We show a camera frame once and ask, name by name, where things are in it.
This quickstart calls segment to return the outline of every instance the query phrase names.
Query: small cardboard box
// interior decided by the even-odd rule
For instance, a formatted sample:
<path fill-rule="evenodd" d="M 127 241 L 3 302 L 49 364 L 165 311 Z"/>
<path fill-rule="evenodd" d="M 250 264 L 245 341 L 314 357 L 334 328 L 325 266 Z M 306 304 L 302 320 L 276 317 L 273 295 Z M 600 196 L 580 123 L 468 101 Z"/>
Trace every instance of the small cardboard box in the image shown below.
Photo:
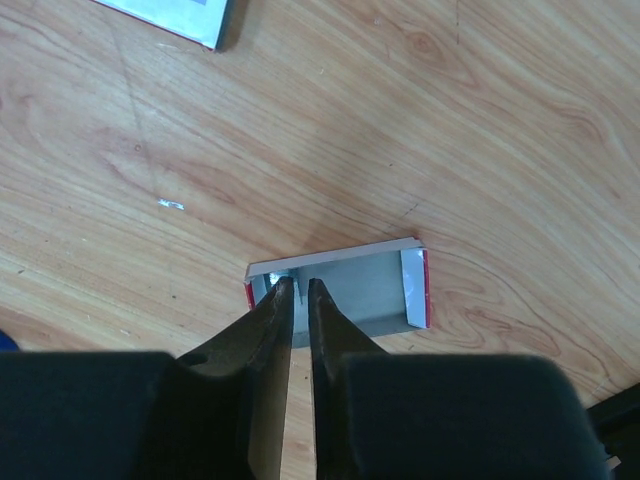
<path fill-rule="evenodd" d="M 220 48 L 231 0 L 94 0 L 177 35 Z"/>
<path fill-rule="evenodd" d="M 420 240 L 404 238 L 249 265 L 250 308 L 282 276 L 294 279 L 293 346 L 309 345 L 307 290 L 321 279 L 338 308 L 367 335 L 429 327 L 429 263 Z"/>

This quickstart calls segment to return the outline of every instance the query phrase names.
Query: open box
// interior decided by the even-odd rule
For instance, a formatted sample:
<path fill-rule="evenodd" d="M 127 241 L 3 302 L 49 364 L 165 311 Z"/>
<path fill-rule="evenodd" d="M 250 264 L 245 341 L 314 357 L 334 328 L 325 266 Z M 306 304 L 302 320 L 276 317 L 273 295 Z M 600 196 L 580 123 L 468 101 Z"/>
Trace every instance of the open box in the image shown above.
<path fill-rule="evenodd" d="M 420 240 L 404 238 L 249 265 L 251 308 L 282 276 L 294 279 L 293 346 L 309 345 L 309 280 L 321 279 L 342 313 L 370 337 L 429 327 L 429 268 Z"/>

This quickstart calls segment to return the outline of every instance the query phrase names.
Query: table surface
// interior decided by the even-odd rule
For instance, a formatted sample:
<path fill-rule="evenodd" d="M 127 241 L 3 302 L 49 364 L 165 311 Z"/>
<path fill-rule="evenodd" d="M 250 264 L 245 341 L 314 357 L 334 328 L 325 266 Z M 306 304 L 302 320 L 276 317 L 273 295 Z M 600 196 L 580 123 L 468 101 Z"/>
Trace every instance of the table surface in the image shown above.
<path fill-rule="evenodd" d="M 251 262 L 418 235 L 393 352 L 640 376 L 640 3 L 238 0 L 222 53 L 90 0 L 0 0 L 0 329 L 183 353 Z M 159 205 L 164 199 L 184 210 Z M 283 477 L 314 470 L 293 353 Z"/>

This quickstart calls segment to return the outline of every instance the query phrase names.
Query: black object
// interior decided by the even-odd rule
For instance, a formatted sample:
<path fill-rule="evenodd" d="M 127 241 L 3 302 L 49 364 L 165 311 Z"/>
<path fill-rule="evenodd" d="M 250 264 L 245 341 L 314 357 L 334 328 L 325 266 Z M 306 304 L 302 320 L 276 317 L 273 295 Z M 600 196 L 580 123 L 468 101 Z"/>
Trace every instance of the black object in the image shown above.
<path fill-rule="evenodd" d="M 615 478 L 640 478 L 640 384 L 589 409 L 589 416 L 611 457 L 618 457 Z"/>
<path fill-rule="evenodd" d="M 0 476 L 277 478 L 293 298 L 281 279 L 178 360 L 0 354 Z M 309 324 L 319 478 L 608 478 L 587 416 L 551 362 L 389 355 L 319 280 Z"/>
<path fill-rule="evenodd" d="M 317 476 L 603 479 L 566 377 L 515 355 L 389 355 L 309 294 Z"/>
<path fill-rule="evenodd" d="M 0 354 L 0 478 L 278 478 L 293 283 L 178 360 Z"/>

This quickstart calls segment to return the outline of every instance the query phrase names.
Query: wood grain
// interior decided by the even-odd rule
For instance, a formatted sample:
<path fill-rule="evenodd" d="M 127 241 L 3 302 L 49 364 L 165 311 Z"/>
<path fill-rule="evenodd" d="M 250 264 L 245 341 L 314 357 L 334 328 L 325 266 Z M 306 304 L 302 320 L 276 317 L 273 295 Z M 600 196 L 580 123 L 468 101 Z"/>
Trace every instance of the wood grain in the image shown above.
<path fill-rule="evenodd" d="M 419 235 L 395 352 L 640 376 L 640 4 L 243 0 L 213 53 L 89 0 L 0 0 L 0 328 L 179 354 L 250 262 Z M 157 204 L 164 198 L 184 211 Z M 296 351 L 283 477 L 314 471 Z"/>

